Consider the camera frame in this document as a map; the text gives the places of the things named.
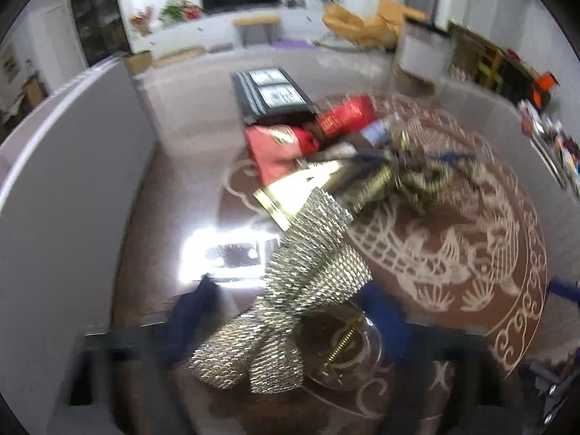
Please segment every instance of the sofa cushion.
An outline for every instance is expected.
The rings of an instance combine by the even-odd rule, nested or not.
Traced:
[[[377,13],[381,18],[395,25],[402,25],[405,21],[405,16],[419,21],[427,21],[428,19],[424,12],[390,0],[381,0]]]
[[[337,18],[349,25],[364,26],[364,22],[361,18],[347,9],[344,9],[339,4],[327,6],[324,10],[324,15],[325,17]]]

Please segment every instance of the red bag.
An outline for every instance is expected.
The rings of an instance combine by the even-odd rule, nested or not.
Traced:
[[[296,159],[318,151],[312,134],[299,127],[252,126],[245,134],[264,186],[295,170]]]
[[[340,106],[319,116],[316,123],[326,137],[360,131],[376,119],[375,108],[368,96],[350,98]]]

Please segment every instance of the wall picture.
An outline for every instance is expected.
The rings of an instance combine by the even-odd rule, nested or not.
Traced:
[[[8,83],[11,83],[12,80],[18,75],[20,71],[20,67],[18,66],[18,59],[14,55],[14,49],[12,45],[8,45],[1,55],[2,61],[2,68],[4,69],[4,75],[8,79]]]

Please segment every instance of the chair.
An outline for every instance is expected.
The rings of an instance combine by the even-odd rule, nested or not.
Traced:
[[[401,35],[405,16],[426,21],[427,15],[417,9],[390,0],[381,0],[377,14],[360,18],[338,4],[327,6],[323,23],[337,36],[359,47],[393,49]]]

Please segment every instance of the wooden bench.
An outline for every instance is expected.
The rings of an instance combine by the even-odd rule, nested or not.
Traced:
[[[248,26],[262,26],[268,39],[268,44],[272,45],[273,26],[279,24],[278,15],[250,16],[246,18],[237,18],[231,23],[242,31],[242,45],[246,47],[246,29]]]

